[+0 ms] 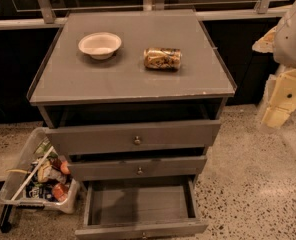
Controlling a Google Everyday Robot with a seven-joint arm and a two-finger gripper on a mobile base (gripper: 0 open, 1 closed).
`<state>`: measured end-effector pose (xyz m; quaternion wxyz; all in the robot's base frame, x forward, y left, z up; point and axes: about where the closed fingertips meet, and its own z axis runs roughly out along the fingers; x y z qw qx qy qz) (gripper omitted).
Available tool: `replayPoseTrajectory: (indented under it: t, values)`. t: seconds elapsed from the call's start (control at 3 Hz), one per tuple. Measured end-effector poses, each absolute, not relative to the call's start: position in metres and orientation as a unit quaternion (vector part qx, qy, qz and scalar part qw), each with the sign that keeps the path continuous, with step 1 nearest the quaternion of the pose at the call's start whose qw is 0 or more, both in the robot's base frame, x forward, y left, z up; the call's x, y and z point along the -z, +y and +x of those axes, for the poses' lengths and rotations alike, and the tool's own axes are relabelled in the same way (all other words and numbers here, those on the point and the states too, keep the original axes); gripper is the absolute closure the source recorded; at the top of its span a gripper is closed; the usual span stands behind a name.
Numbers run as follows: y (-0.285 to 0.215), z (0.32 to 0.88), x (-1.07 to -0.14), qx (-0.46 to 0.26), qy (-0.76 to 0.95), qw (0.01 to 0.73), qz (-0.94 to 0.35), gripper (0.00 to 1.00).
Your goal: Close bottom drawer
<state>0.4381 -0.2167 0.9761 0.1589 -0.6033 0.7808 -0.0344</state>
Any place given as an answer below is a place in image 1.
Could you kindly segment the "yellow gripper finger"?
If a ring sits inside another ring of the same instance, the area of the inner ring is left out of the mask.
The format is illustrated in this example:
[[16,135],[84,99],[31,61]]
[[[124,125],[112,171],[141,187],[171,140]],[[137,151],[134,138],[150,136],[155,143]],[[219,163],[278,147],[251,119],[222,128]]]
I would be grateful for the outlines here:
[[259,53],[272,53],[274,47],[274,37],[276,28],[271,28],[260,39],[258,39],[253,45],[252,50]]
[[290,114],[280,108],[268,107],[264,113],[262,123],[271,128],[280,128],[290,117]]

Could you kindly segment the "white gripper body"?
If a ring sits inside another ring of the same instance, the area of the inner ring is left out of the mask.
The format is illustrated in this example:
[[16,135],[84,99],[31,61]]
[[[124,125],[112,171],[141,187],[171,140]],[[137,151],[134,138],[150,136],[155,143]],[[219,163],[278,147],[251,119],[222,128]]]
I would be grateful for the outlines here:
[[270,106],[287,113],[296,110],[296,69],[281,73],[277,77]]

